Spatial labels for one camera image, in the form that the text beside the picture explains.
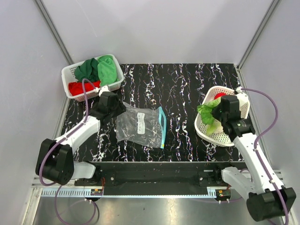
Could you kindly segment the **fake white cauliflower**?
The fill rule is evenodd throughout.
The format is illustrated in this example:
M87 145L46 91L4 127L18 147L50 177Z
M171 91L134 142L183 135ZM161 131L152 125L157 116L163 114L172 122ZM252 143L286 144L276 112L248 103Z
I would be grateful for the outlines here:
M215 134L220 134L220 133L223 133L223 126L218 126L216 128L216 130L214 131Z

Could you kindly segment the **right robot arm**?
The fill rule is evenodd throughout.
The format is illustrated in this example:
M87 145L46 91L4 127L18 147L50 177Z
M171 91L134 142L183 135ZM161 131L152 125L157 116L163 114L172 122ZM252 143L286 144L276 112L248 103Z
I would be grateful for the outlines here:
M240 100L235 95L219 98L220 103L212 111L221 122L223 131L244 158L252 180L242 175L236 167L226 167L213 173L214 183L233 187L246 201L247 209L256 222L284 216L296 199L293 188L286 188L257 144L257 135L250 119L243 119Z

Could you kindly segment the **clear zip top bag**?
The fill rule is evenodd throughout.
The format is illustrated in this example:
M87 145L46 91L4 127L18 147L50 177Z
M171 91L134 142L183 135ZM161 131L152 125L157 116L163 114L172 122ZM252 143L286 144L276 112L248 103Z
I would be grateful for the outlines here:
M124 103L126 111L116 119L116 139L151 148L165 147L167 119L162 107L136 108Z

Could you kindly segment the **fake red apple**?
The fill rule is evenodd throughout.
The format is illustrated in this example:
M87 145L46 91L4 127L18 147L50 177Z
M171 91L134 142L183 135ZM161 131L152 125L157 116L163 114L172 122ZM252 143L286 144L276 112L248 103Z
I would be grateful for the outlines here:
M220 97L222 97L222 96L226 96L226 95L227 95L226 93L220 92L220 93L218 93L218 94L216 94L216 95L214 96L214 100L216 100L216 99L218 99L218 98L220 98Z

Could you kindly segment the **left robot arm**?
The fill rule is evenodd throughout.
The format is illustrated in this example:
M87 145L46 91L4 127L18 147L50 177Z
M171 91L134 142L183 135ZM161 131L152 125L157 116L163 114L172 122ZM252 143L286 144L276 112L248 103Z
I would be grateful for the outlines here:
M97 185L101 174L96 171L96 166L90 162L74 161L73 154L102 125L125 111L126 107L117 94L104 91L76 126L55 140L43 140L36 164L40 183L44 186L66 185L70 180L85 179L90 185Z

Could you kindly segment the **fake green lettuce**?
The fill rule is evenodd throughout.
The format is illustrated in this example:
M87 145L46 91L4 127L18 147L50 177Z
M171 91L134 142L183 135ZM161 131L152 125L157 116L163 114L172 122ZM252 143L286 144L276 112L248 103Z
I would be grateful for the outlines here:
M206 135L211 136L215 134L214 131L218 126L221 126L221 122L213 118L212 110L217 107L221 102L221 98L216 100L207 102L205 104L199 105L197 107L197 111L201 116L202 123L207 126L206 128Z

